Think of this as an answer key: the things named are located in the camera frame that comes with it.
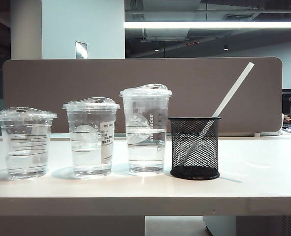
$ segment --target desk surface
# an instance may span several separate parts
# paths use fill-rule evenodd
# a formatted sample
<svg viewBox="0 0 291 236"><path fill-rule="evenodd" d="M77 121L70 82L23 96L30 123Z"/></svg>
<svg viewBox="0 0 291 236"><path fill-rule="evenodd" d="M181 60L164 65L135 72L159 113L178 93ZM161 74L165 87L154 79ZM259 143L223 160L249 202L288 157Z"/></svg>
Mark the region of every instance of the desk surface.
<svg viewBox="0 0 291 236"><path fill-rule="evenodd" d="M128 172L125 141L115 141L112 174L72 177L68 138L52 138L49 171L10 181L0 139L0 215L291 215L291 134L220 138L218 179L184 180Z"/></svg>

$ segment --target white sticker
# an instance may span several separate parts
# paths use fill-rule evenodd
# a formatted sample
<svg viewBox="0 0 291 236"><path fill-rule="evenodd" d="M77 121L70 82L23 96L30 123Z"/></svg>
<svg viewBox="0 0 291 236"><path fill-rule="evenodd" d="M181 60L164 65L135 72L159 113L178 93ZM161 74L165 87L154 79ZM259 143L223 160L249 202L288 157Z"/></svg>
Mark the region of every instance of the white sticker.
<svg viewBox="0 0 291 236"><path fill-rule="evenodd" d="M111 163L115 121L100 123L101 163Z"/></svg>

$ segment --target black mesh pen holder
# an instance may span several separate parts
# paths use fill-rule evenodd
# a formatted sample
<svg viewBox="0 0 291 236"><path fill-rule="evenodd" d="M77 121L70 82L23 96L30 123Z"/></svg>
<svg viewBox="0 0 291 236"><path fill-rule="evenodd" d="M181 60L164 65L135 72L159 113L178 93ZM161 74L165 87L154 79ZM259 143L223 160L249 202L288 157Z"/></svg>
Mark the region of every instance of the black mesh pen holder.
<svg viewBox="0 0 291 236"><path fill-rule="evenodd" d="M218 123L220 117L170 117L172 167L178 178L208 180L220 176L218 158Z"/></svg>

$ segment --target gray partition panel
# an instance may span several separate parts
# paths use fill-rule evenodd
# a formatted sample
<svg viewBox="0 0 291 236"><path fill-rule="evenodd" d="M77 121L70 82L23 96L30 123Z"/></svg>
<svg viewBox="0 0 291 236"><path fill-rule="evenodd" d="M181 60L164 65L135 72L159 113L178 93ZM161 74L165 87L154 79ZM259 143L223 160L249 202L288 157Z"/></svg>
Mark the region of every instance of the gray partition panel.
<svg viewBox="0 0 291 236"><path fill-rule="evenodd" d="M211 116L248 62L255 64L221 113L220 132L275 132L281 127L282 63L278 58L9 60L3 66L4 106L58 114L52 132L68 132L62 105L88 97L118 102L116 132L124 132L119 91L161 83L173 92L169 115Z"/></svg>

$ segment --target clear plastic cup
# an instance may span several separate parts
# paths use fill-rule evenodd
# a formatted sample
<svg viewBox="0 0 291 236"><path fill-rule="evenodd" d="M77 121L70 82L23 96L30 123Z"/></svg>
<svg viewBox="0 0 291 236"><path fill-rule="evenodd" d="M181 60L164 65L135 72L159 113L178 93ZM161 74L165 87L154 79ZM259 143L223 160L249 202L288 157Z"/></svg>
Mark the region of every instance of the clear plastic cup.
<svg viewBox="0 0 291 236"><path fill-rule="evenodd" d="M69 123L73 169L78 178L111 172L116 112L110 98L92 97L63 105Z"/></svg>
<svg viewBox="0 0 291 236"><path fill-rule="evenodd" d="M57 115L29 107L0 111L3 140L7 142L6 165L12 179L39 177L46 173L52 119Z"/></svg>
<svg viewBox="0 0 291 236"><path fill-rule="evenodd" d="M165 85L148 84L127 88L120 96L124 102L130 171L161 172L172 92Z"/></svg>

